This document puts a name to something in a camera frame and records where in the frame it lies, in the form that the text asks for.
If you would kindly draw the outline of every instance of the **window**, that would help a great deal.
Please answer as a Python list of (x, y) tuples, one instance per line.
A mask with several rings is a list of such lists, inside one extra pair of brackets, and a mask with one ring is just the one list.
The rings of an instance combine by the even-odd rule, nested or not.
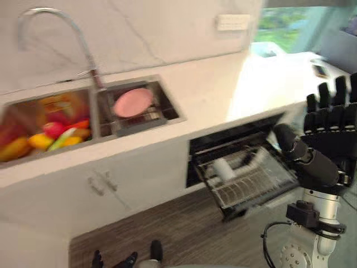
[(252, 51), (265, 58), (305, 51), (306, 44), (327, 9), (327, 7), (265, 8), (252, 43)]

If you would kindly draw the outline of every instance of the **light switch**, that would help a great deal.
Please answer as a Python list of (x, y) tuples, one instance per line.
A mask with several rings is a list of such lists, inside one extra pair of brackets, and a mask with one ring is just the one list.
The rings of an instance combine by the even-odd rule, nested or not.
[(248, 28), (249, 14), (224, 14), (217, 16), (218, 31), (242, 31)]

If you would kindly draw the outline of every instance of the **sink basin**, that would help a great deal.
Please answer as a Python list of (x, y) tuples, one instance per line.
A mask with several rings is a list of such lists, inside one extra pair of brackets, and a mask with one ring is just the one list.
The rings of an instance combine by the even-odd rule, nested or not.
[[(117, 117), (112, 110), (115, 101), (125, 92), (142, 87), (151, 90), (154, 96), (148, 110), (135, 118)], [(0, 118), (0, 154), (8, 144), (6, 141), (14, 140), (15, 136), (29, 138), (41, 133), (42, 126), (51, 121), (68, 125), (89, 119), (91, 136), (82, 143), (51, 152), (32, 150), (22, 158), (0, 163), (0, 168), (184, 120), (163, 89), (158, 76), (110, 83), (105, 90), (100, 91), (94, 88), (79, 88), (70, 92), (24, 99), (5, 106)]]
[[(136, 89), (147, 88), (153, 93), (152, 105), (139, 116), (120, 118), (112, 107), (124, 93)], [(157, 76), (131, 79), (120, 83), (108, 84), (106, 90), (97, 93), (99, 133), (101, 137), (127, 136), (150, 128), (182, 120), (177, 109), (169, 100)]]

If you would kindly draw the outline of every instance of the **white cup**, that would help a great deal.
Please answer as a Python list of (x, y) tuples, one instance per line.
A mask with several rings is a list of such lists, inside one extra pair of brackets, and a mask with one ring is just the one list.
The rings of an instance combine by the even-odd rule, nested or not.
[(223, 182), (227, 182), (235, 177), (233, 169), (229, 166), (224, 158), (215, 160), (213, 162), (213, 169)]

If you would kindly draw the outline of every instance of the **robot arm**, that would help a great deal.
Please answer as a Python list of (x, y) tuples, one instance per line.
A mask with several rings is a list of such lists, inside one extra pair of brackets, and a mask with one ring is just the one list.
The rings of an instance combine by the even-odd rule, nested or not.
[(337, 220), (337, 209), (355, 180), (357, 74), (351, 76), (350, 94), (345, 78), (336, 78), (332, 105), (326, 83), (319, 92), (319, 109), (315, 96), (307, 97), (304, 136), (297, 137), (287, 125), (274, 128), (283, 155), (305, 188), (302, 200), (288, 205), (286, 216), (293, 224), (281, 252), (283, 268), (327, 268), (336, 241), (346, 230)]

